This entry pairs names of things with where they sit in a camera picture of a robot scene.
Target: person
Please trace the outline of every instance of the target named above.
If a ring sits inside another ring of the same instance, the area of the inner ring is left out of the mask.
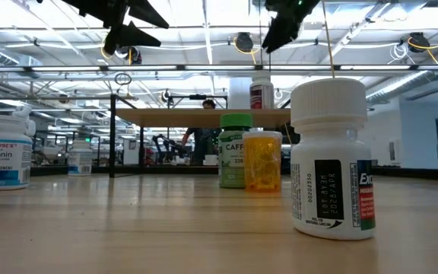
[[[214,110],[216,104],[213,100],[205,100],[202,102],[204,110]],[[202,165],[206,154],[215,154],[213,147],[215,139],[221,133],[220,129],[200,129],[200,128],[188,128],[186,134],[182,138],[182,147],[186,146],[190,135],[194,135],[195,149],[192,156],[193,165]]]

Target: wooden tabletop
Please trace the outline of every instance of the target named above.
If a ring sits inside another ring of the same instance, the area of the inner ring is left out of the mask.
[[[293,229],[283,192],[217,176],[32,177],[0,192],[0,273],[438,273],[438,182],[375,178],[376,237]]]
[[[119,109],[121,119],[144,127],[218,128],[219,117],[226,113],[251,113],[254,127],[275,128],[290,121],[290,110],[176,110]]]

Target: wall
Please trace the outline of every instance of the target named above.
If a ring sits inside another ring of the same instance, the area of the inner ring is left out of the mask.
[[[400,102],[402,167],[438,169],[438,102]]]
[[[398,100],[390,104],[376,105],[375,111],[368,113],[368,122],[358,132],[358,139],[371,148],[371,158],[378,160],[378,165],[400,165],[403,157],[402,122]],[[389,143],[398,140],[399,158],[390,160]]]

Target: yellow cable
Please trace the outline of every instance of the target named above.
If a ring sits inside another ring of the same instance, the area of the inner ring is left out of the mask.
[[[435,59],[435,56],[432,54],[432,51],[430,49],[428,49],[427,51],[430,54],[430,57],[432,57],[433,61],[438,65],[438,61],[437,59]]]
[[[287,128],[287,124],[285,123],[285,129],[287,130],[287,137],[288,137],[288,141],[290,142],[290,145],[292,144],[292,139],[290,139],[290,133],[288,133],[288,128]]]
[[[236,50],[237,51],[239,51],[240,53],[243,53],[243,54],[251,54],[251,53],[253,53],[253,54],[255,54],[255,53],[257,53],[260,49],[261,49],[261,47],[259,48],[259,49],[257,49],[256,51],[251,51],[251,52],[249,52],[249,53],[247,53],[247,52],[243,52],[241,49],[239,49],[237,46],[236,46],[236,40],[237,40],[237,37],[234,37],[234,39],[233,39],[233,44],[234,44],[234,47],[236,48]]]
[[[329,36],[329,27],[327,26],[327,14],[325,13],[325,3],[324,3],[324,0],[322,0],[322,9],[324,11],[325,33],[327,34],[328,55],[329,55],[329,57],[331,59],[331,72],[332,72],[332,77],[335,78],[335,74],[334,74],[334,56],[332,56],[331,38]]]
[[[105,52],[104,52],[104,40],[106,40],[106,38],[103,38],[103,46],[100,47],[100,55],[102,55],[105,59],[111,59],[112,56],[108,56]]]
[[[251,53],[251,57],[252,57],[252,61],[255,63],[256,65],[256,58],[255,58],[255,53]]]
[[[412,42],[410,42],[411,40],[412,40],[412,37],[408,38],[408,40],[407,40],[408,45],[416,47],[417,49],[436,49],[436,48],[438,48],[438,45],[437,46],[417,46],[417,45],[413,44]]]

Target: white bottle cap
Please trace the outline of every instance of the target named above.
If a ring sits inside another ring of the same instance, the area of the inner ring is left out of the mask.
[[[347,78],[311,81],[294,89],[290,97],[291,125],[356,123],[367,121],[366,87]]]

